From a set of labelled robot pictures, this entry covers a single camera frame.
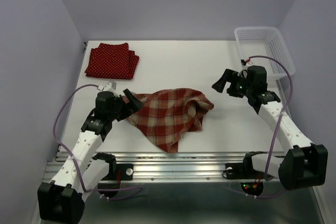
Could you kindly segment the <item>red plaid skirt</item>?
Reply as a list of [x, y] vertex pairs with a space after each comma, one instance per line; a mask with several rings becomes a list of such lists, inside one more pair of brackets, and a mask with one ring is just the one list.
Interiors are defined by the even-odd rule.
[[205, 94], [190, 88], [134, 96], [143, 102], [143, 107], [128, 117], [129, 123], [166, 153], [178, 152], [178, 143], [185, 133], [201, 131], [204, 116], [214, 108]]

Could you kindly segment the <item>white plastic basket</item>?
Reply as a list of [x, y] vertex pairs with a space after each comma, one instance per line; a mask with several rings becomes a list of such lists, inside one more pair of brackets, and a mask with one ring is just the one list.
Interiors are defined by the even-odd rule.
[[234, 34], [241, 60], [258, 56], [251, 63], [265, 67], [269, 81], [295, 74], [292, 57], [277, 28], [239, 27], [234, 30]]

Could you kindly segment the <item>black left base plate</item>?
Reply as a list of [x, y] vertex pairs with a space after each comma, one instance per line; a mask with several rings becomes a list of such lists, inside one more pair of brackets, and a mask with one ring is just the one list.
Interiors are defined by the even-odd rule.
[[102, 179], [102, 181], [131, 181], [133, 180], [134, 165], [127, 164], [114, 164], [109, 166], [108, 174]]

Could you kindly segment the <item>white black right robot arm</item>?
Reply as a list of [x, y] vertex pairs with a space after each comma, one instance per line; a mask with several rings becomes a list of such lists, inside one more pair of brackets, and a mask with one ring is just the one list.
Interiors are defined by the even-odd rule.
[[255, 110], [273, 131], [272, 141], [279, 141], [284, 157], [271, 152], [249, 152], [241, 163], [227, 163], [224, 175], [227, 179], [253, 179], [258, 175], [280, 180], [286, 190], [323, 185], [325, 182], [328, 151], [307, 138], [283, 110], [280, 97], [268, 90], [267, 71], [262, 66], [250, 66], [237, 72], [226, 69], [212, 85], [219, 93], [225, 91], [231, 97], [247, 98]]

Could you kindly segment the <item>red polka dot skirt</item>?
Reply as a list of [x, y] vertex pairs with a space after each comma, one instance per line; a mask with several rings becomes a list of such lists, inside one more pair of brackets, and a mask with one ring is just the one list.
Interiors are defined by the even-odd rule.
[[129, 49], [128, 43], [111, 45], [100, 43], [92, 48], [86, 77], [113, 80], [131, 80], [134, 77], [140, 57]]

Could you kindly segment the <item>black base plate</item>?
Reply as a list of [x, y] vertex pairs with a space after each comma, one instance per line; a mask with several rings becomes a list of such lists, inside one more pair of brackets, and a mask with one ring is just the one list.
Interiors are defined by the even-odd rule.
[[274, 177], [265, 175], [265, 168], [253, 167], [245, 163], [226, 163], [222, 176], [229, 180], [249, 180], [259, 178], [272, 180]]
[[131, 181], [133, 180], [134, 165], [127, 164], [114, 164], [109, 166], [108, 174], [102, 179], [102, 181]]

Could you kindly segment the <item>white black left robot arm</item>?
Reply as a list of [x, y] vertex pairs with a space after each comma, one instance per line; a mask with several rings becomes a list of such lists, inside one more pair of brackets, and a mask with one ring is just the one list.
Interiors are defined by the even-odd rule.
[[101, 90], [95, 106], [86, 117], [73, 149], [59, 142], [68, 153], [60, 170], [37, 190], [39, 215], [42, 220], [57, 223], [79, 223], [85, 203], [92, 193], [111, 200], [112, 193], [121, 191], [120, 186], [101, 188], [103, 178], [121, 178], [114, 155], [98, 153], [114, 121], [122, 121], [140, 111], [143, 103], [131, 91], [123, 95]]

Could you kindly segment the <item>aluminium mounting rail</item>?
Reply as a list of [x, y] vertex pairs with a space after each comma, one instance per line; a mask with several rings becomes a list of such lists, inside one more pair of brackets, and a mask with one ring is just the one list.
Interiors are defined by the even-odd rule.
[[118, 164], [133, 164], [132, 184], [220, 183], [227, 163], [240, 163], [244, 152], [114, 152]]

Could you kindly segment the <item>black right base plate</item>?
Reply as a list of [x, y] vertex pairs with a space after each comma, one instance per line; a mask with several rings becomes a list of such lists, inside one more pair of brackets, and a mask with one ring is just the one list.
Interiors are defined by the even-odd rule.
[[226, 163], [222, 176], [229, 180], [249, 180], [259, 178], [272, 180], [274, 177], [265, 175], [265, 168], [253, 167], [245, 163]]

